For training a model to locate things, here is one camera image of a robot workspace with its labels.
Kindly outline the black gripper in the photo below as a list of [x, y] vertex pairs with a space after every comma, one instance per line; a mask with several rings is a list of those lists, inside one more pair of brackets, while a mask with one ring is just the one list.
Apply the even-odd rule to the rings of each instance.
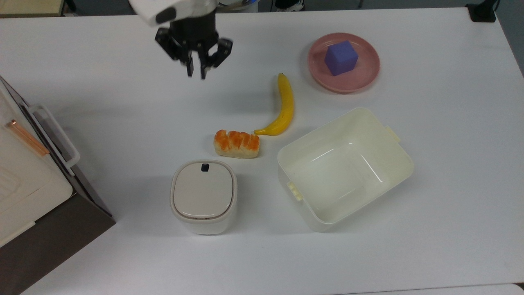
[[194, 73], [192, 52], [200, 60], [201, 80], [209, 69], [217, 68], [232, 52], [233, 41], [221, 39], [217, 32], [216, 16], [200, 16], [170, 22], [169, 27], [157, 30], [155, 40], [172, 60], [186, 66], [187, 76]]

